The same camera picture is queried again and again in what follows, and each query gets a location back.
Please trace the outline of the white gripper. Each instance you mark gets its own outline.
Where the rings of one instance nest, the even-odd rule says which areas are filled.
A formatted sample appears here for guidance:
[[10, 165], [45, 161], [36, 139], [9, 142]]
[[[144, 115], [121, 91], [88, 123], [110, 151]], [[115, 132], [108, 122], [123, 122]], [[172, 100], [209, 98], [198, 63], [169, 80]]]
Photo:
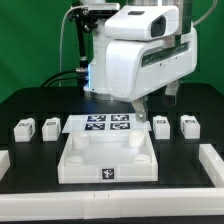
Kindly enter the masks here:
[[133, 101], [136, 120], [146, 122], [147, 105], [140, 97], [168, 84], [164, 102], [166, 106], [174, 106], [181, 84], [178, 79], [192, 73], [196, 64], [197, 33], [194, 28], [181, 37], [179, 46], [166, 49], [162, 40], [114, 40], [106, 52], [106, 87], [113, 98]]

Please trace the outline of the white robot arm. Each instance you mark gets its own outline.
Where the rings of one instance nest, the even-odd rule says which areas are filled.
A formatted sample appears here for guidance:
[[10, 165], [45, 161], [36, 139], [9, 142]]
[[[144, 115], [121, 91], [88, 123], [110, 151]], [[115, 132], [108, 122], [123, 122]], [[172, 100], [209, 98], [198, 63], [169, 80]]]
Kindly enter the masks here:
[[164, 87], [175, 103], [180, 79], [197, 64], [193, 0], [80, 0], [91, 20], [94, 57], [85, 92], [132, 104], [147, 120], [147, 95]]

